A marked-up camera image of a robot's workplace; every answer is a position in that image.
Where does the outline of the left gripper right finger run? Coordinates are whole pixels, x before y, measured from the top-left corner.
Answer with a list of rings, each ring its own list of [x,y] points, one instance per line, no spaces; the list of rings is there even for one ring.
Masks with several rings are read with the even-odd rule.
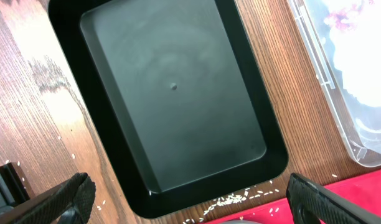
[[[295,224],[381,224],[381,218],[305,176],[292,173],[286,189]]]

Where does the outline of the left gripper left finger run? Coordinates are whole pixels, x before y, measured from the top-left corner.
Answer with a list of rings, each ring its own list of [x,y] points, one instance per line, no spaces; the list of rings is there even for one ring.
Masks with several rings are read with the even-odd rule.
[[[85,224],[90,219],[95,194],[96,185],[90,176],[76,173],[13,209],[0,212],[0,224]]]

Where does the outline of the white napkin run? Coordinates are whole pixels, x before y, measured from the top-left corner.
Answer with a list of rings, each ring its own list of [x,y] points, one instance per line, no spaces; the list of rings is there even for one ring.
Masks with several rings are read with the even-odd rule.
[[[381,0],[324,1],[342,87],[359,103],[381,106]]]

